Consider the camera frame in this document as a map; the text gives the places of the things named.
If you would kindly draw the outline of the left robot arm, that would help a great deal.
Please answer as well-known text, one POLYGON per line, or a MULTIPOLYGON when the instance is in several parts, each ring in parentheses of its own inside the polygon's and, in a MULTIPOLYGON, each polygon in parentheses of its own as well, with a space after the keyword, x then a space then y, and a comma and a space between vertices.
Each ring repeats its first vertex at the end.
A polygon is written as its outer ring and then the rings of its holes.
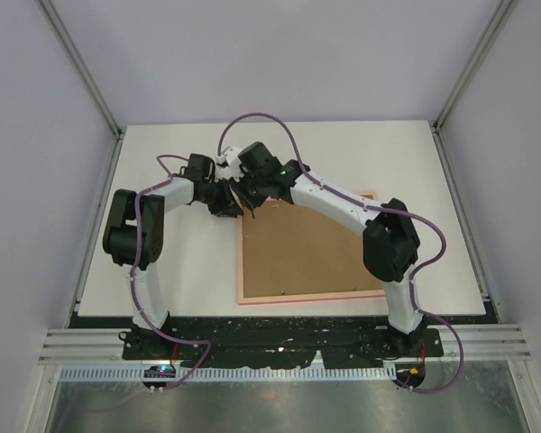
POLYGON ((164 245, 165 216, 194 202, 207 206, 215 217, 244 215, 227 180, 215 178, 215 161, 191 154, 178 174, 140 191, 114 193, 103 234, 103 250, 124 272, 133 303, 129 333, 146 352, 163 359, 175 344, 211 346, 207 340, 184 340, 168 328, 170 313, 162 299, 157 261, 164 245))

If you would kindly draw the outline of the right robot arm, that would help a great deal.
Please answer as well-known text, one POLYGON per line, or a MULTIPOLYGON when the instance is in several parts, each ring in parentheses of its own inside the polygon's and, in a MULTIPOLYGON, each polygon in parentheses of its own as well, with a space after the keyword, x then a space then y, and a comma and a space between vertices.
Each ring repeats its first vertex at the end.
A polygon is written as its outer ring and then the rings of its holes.
POLYGON ((227 165, 223 178, 249 210, 278 199, 312 209, 360 236, 363 265, 381 282, 387 301, 391 348, 411 355, 421 347, 426 319, 413 306, 408 283, 420 240, 403 202, 381 203, 330 186, 297 160, 281 163, 261 142, 228 147, 217 163, 227 165))

